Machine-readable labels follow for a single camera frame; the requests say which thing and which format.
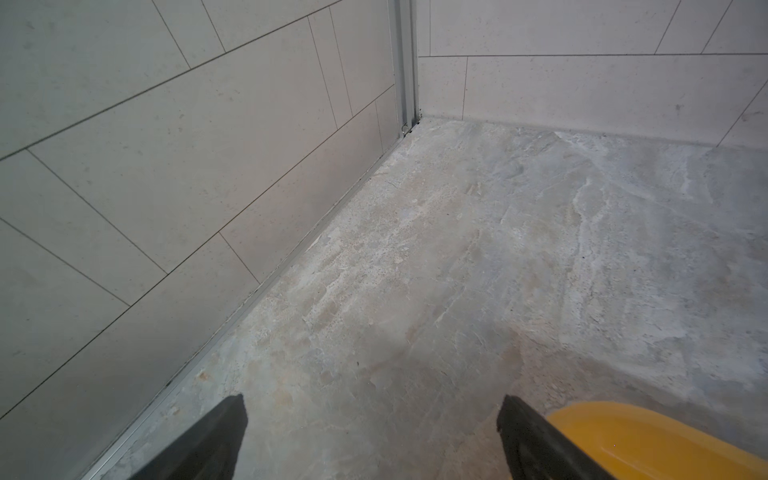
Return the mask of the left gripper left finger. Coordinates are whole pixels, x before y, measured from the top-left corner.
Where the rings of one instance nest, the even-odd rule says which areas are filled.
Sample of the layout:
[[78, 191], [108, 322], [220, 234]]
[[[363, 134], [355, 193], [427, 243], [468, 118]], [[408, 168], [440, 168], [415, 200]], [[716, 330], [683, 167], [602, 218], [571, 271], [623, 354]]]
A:
[[130, 480], [232, 479], [247, 424], [243, 395], [228, 396]]

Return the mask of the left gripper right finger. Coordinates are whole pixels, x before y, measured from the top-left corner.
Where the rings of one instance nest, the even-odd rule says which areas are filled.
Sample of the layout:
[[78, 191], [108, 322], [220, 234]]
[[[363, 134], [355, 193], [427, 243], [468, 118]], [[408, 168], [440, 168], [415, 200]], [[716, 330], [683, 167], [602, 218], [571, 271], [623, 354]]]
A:
[[613, 479], [520, 397], [504, 397], [496, 429], [512, 479]]

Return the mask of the yellow plastic tray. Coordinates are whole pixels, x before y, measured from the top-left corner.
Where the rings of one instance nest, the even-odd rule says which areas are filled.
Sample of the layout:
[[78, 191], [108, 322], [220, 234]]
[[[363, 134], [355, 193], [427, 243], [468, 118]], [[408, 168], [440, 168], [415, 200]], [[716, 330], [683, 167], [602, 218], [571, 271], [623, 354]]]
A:
[[767, 462], [665, 415], [609, 401], [547, 420], [616, 479], [765, 479]]

